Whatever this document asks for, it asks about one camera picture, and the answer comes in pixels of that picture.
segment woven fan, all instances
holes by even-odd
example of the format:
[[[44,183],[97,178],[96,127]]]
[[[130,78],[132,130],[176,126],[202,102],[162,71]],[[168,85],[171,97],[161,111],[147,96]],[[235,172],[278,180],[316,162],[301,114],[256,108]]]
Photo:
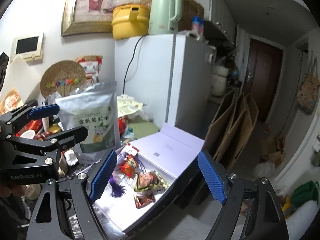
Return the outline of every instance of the woven fan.
[[[85,83],[86,75],[83,67],[72,60],[63,60],[53,64],[43,74],[40,90],[44,98],[59,92],[66,97],[72,90]]]

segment white refrigerator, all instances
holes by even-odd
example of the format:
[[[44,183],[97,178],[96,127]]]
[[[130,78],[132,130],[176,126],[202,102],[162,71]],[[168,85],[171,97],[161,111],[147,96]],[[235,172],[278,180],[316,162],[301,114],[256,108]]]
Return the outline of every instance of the white refrigerator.
[[[117,93],[140,37],[116,41]],[[215,51],[184,35],[143,37],[129,67],[124,93],[144,103],[147,116],[161,128],[163,122],[198,135],[211,85]]]

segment electric kettle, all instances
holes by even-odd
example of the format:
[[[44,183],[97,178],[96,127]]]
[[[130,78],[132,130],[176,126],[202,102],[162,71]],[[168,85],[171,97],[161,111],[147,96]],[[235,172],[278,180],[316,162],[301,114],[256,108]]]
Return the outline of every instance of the electric kettle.
[[[149,34],[178,33],[182,0],[152,0]]]

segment framed painting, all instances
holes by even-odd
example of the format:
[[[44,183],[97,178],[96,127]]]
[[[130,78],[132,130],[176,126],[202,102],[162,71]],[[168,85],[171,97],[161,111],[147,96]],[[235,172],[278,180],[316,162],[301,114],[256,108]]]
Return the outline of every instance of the framed painting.
[[[112,0],[66,0],[61,36],[112,31]]]

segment cabinet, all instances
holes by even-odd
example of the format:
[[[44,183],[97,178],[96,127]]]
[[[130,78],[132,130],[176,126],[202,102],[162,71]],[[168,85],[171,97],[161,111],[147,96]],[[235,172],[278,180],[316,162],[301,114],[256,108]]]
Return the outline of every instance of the cabinet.
[[[224,0],[194,0],[204,8],[204,20],[212,22],[233,43],[236,23]]]

